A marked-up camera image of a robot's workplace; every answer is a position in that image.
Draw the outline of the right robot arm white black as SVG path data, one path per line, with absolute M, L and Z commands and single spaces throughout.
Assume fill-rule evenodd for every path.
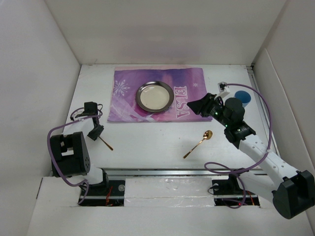
M 270 178 L 263 180 L 252 174 L 249 168 L 235 170 L 240 177 L 227 183 L 230 192 L 240 193 L 246 189 L 270 201 L 277 212 L 286 219 L 306 211 L 315 205 L 315 178 L 307 170 L 301 172 L 287 164 L 270 151 L 256 132 L 244 121 L 245 109 L 237 98 L 225 102 L 215 94 L 208 93 L 187 106 L 202 117 L 211 116 L 224 129 L 227 140 L 249 156 Z

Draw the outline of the gold fork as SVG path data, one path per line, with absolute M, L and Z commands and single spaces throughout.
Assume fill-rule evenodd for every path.
M 111 150 L 113 151 L 114 149 L 103 139 L 99 136 L 99 139 Z

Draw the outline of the metal rimmed cream plate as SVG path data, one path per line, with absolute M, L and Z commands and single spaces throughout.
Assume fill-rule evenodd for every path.
M 160 113 L 170 108 L 174 100 L 173 89 L 161 81 L 150 81 L 138 88 L 135 100 L 138 106 L 149 113 Z

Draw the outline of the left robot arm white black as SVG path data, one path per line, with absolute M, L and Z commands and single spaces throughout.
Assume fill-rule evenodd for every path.
M 96 141 L 104 126 L 100 105 L 86 102 L 71 113 L 70 122 L 52 128 L 47 135 L 47 148 L 52 161 L 53 176 L 61 177 L 70 186 L 93 189 L 104 195 L 109 191 L 106 172 L 92 164 L 86 138 Z

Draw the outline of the purple printed cloth placemat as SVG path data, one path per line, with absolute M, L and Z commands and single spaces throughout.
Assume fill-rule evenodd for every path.
M 168 84 L 174 99 L 170 108 L 160 113 L 144 111 L 136 102 L 136 92 L 145 83 Z M 204 71 L 189 65 L 117 66 L 111 96 L 109 122 L 198 122 L 188 102 L 207 94 Z

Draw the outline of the gold spoon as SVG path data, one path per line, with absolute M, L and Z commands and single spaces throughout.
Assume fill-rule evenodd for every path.
M 212 136 L 213 136 L 213 132 L 211 130 L 207 130 L 203 134 L 202 140 L 198 144 L 196 144 L 188 153 L 186 153 L 183 156 L 183 159 L 186 159 L 203 141 L 211 139 Z

